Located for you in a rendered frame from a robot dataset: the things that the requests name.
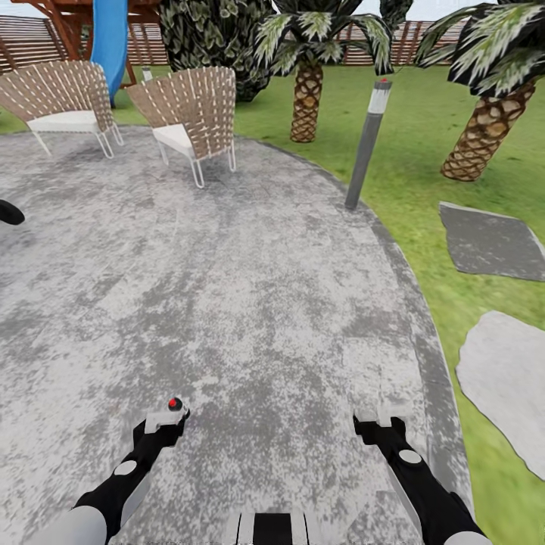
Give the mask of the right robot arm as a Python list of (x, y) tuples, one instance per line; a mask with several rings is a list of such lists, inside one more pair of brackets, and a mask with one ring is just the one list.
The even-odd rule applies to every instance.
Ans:
[(491, 545), (473, 521), (467, 506), (454, 491), (448, 493), (407, 442), (406, 405), (378, 406), (378, 418), (360, 422), (353, 416), (357, 435), (365, 445), (379, 446), (388, 463), (388, 477), (411, 522), (425, 545)]

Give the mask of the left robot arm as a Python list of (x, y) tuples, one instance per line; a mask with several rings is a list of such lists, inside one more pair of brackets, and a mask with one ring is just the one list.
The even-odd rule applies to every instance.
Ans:
[(73, 509), (24, 545), (108, 545), (148, 494), (150, 471), (161, 448), (176, 446), (186, 421), (180, 411), (149, 413), (132, 433), (134, 450), (110, 478), (85, 492)]

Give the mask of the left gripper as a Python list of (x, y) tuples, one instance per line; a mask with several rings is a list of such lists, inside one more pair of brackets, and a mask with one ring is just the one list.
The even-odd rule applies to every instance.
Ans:
[(142, 444), (149, 444), (159, 455), (162, 447), (176, 446), (178, 438), (183, 436), (186, 421), (187, 417), (183, 415), (177, 424), (162, 424), (160, 429), (152, 434), (144, 433), (144, 425), (137, 426), (132, 433), (134, 449)]

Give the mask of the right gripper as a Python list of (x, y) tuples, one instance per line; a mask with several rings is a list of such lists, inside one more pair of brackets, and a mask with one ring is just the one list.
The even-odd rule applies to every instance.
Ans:
[(400, 419), (392, 419), (391, 426), (381, 428), (376, 421), (360, 422), (354, 415), (353, 424), (357, 435), (362, 435), (365, 445), (377, 444), (382, 449), (382, 443), (389, 437), (397, 437), (406, 442), (404, 422)]

